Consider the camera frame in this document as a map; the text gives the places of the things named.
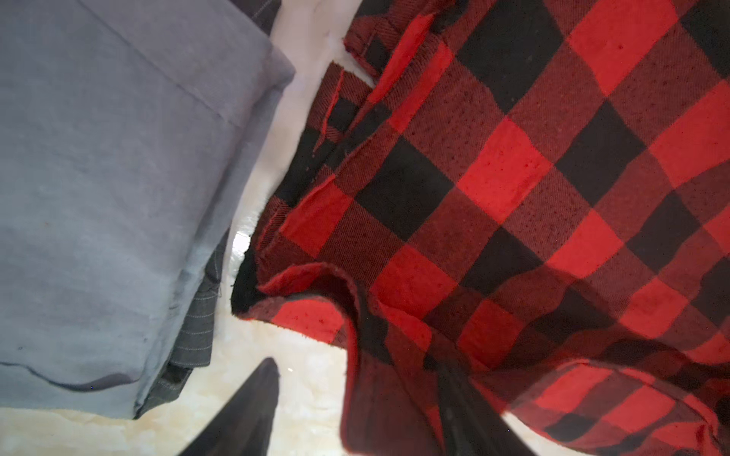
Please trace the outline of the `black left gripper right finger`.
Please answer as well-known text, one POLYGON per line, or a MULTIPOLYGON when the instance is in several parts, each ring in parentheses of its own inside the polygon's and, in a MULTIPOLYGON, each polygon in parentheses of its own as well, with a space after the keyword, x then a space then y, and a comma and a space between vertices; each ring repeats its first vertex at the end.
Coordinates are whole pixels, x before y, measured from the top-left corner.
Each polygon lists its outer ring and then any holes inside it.
POLYGON ((535 455, 460 368, 454 365, 438 368, 437 395, 446 454, 535 455))

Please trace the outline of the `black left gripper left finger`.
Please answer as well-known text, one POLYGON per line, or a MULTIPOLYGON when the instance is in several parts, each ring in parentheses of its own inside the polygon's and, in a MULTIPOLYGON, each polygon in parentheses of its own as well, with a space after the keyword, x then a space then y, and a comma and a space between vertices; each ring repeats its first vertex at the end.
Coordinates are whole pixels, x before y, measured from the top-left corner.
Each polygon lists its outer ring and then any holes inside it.
POLYGON ((181 456, 266 456, 279 402, 279 368, 264 359, 181 456))

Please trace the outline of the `red black plaid shirt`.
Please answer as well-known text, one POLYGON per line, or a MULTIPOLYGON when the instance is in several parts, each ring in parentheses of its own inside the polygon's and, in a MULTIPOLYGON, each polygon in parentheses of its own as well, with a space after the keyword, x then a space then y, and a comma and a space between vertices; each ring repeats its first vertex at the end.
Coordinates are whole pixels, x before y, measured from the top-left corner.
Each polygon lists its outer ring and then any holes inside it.
POLYGON ((365 1, 231 296, 345 348, 341 439, 437 455, 437 372, 593 455, 729 451, 729 5, 365 1))

